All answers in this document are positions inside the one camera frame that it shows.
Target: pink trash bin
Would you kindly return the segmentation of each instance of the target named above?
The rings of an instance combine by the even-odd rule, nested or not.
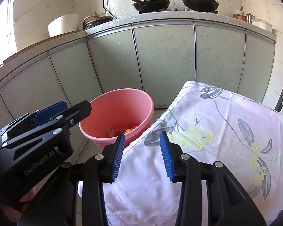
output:
[[[107,92],[91,101],[91,114],[79,123],[83,135],[100,149],[113,144],[116,137],[108,138],[108,130],[118,129],[125,134],[125,147],[136,140],[151,126],[154,113],[152,98],[138,89],[117,89]]]

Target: black wok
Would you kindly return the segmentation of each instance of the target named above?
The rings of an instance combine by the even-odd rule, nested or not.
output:
[[[189,9],[192,9],[197,12],[214,12],[219,3],[215,0],[182,0],[183,4],[186,5]]]
[[[167,9],[170,5],[169,0],[131,0],[132,4],[139,13],[156,12],[161,9]]]

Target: granite countertop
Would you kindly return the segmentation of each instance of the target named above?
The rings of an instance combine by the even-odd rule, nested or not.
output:
[[[273,41],[276,41],[276,36],[274,34],[258,26],[247,23],[245,21],[234,19],[224,15],[214,14],[214,13],[202,13],[202,12],[194,12],[194,11],[165,11],[165,12],[143,13],[139,15],[133,15],[133,16],[113,20],[104,23],[102,25],[98,25],[96,27],[86,30],[85,33],[88,36],[119,26],[151,21],[151,20],[162,20],[162,19],[193,19],[193,20],[204,20],[204,21],[212,21],[212,22],[218,22],[228,25],[234,25],[261,34],[269,39],[272,39]]]

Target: electrical cord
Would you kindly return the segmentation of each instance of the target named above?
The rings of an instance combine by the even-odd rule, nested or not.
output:
[[[104,4],[105,4],[105,0],[103,0],[103,8],[105,9],[106,12],[110,13],[114,19],[117,19],[113,13],[111,13],[107,8],[105,8]]]

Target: floor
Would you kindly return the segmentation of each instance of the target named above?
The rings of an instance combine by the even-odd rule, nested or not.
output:
[[[154,123],[165,110],[154,110],[152,123]],[[76,164],[86,162],[90,157],[101,153],[101,150],[90,140],[85,144],[82,152],[80,153]],[[77,197],[77,226],[82,226],[82,198],[80,196]]]

